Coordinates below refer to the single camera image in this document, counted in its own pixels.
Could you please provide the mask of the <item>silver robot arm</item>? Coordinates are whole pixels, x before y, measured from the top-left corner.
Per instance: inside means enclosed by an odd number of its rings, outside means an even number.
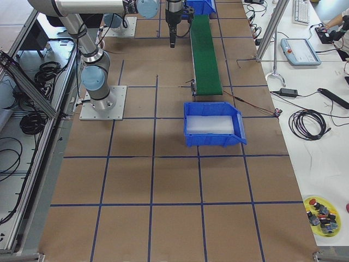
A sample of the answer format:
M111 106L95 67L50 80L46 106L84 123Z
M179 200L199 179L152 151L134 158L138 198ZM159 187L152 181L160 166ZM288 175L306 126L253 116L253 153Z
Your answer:
M37 11L60 19L69 35L76 40L86 63L81 81L96 111L112 109L117 97L107 84L110 59L99 43L87 32L81 14L140 14L150 19L159 10L159 1L29 1Z

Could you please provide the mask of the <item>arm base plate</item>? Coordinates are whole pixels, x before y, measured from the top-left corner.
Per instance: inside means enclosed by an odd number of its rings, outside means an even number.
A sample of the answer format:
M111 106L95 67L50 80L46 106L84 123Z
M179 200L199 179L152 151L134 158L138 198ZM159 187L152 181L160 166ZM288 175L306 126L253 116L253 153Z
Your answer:
M86 92L83 103L80 120L83 121L122 121L127 96L127 86L109 86L109 96L103 100L94 100Z
M127 27L123 26L123 23L117 28L105 27L102 36L105 37L117 37L117 38L134 38L136 32L137 17L127 16L125 18Z

